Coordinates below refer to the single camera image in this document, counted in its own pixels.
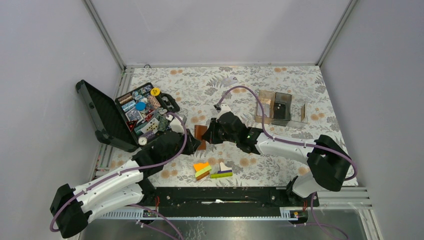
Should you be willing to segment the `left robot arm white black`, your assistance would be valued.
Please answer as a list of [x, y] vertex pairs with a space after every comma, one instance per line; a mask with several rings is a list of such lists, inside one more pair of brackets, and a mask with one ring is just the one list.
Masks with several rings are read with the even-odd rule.
[[139, 202], [144, 206], [152, 204], [155, 192], [143, 186], [145, 180], [179, 155], [193, 154], [200, 145], [201, 141], [190, 131], [167, 131], [111, 172], [75, 187], [63, 184], [49, 208], [50, 231], [67, 239], [102, 214]]

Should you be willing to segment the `brown leather card holder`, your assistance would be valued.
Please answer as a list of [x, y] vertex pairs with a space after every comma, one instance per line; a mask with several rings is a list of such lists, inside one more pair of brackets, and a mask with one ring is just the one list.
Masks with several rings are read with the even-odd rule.
[[194, 137], [200, 141], [200, 145], [197, 148], [197, 151], [203, 151], [206, 150], [206, 141], [203, 139], [203, 135], [206, 133], [208, 127], [205, 125], [198, 125], [196, 124], [194, 126]]

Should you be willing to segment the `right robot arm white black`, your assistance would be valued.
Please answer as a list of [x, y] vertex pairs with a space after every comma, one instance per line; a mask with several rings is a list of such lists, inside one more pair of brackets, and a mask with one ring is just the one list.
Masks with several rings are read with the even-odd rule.
[[293, 206], [301, 205], [309, 195], [323, 189], [340, 191], [351, 167], [347, 154], [327, 135], [318, 139], [270, 135], [261, 128], [247, 127], [232, 112], [212, 118], [202, 139], [213, 145], [231, 142], [248, 154], [278, 156], [307, 165], [309, 172], [295, 177], [286, 186], [287, 201]]

